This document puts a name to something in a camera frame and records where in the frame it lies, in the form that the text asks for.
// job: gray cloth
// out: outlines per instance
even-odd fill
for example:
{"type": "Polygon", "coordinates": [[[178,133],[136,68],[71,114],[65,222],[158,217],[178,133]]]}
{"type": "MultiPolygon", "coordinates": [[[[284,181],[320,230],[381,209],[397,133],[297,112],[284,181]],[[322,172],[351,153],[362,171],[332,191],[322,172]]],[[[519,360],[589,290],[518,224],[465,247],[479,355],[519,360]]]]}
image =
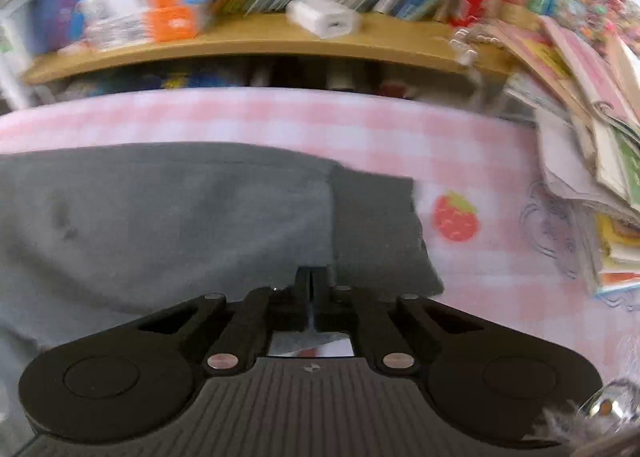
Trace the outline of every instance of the gray cloth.
{"type": "Polygon", "coordinates": [[[329,160],[238,144],[0,156],[0,379],[12,433],[26,426],[17,379],[39,347],[205,293],[234,301],[286,287],[298,266],[334,257],[352,285],[366,276],[359,285],[395,296],[405,260],[421,294],[439,292],[408,205],[412,181],[351,176],[329,160]],[[411,245],[389,249],[398,239],[411,245]]]}

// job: orange and white box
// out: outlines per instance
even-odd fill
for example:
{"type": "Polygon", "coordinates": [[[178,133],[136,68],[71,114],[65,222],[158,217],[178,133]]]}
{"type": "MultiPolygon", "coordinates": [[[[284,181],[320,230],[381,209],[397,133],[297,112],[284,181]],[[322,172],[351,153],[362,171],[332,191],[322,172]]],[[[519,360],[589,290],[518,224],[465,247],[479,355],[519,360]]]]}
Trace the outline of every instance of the orange and white box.
{"type": "Polygon", "coordinates": [[[81,0],[85,34],[100,50],[196,36],[210,0],[81,0]]]}

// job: stack of papers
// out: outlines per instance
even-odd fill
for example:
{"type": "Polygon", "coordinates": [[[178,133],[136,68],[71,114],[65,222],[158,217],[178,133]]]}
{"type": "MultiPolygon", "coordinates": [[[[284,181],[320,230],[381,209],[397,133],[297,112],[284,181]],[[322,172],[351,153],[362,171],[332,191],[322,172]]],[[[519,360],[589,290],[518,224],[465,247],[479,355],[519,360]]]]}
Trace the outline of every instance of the stack of papers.
{"type": "Polygon", "coordinates": [[[527,69],[507,90],[533,108],[545,183],[568,200],[589,291],[640,287],[640,62],[617,37],[605,61],[553,19],[540,20],[540,33],[489,28],[527,69]]]}

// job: small box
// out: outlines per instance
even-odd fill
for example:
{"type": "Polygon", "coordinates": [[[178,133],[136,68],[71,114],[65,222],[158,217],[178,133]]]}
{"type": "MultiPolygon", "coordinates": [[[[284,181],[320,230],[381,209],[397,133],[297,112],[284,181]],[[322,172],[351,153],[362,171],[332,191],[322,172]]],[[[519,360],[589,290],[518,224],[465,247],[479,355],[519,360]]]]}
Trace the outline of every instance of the small box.
{"type": "Polygon", "coordinates": [[[100,50],[195,37],[210,0],[81,0],[90,44],[100,50]]]}
{"type": "Polygon", "coordinates": [[[287,18],[322,39],[349,34],[360,26],[360,15],[334,0],[292,0],[287,18]]]}

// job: table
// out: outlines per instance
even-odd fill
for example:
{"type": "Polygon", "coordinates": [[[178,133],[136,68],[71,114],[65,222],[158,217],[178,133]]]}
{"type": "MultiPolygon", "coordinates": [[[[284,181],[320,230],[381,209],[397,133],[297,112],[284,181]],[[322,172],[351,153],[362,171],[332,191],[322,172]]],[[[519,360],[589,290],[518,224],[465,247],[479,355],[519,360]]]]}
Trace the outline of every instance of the table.
{"type": "Polygon", "coordinates": [[[640,293],[588,296],[564,204],[542,184],[534,129],[413,101],[287,88],[136,92],[0,118],[0,153],[172,141],[275,146],[413,177],[445,285],[439,300],[572,348],[605,381],[625,372],[616,350],[640,333],[640,293]],[[465,242],[434,225],[451,191],[476,210],[479,230],[465,242]]]}

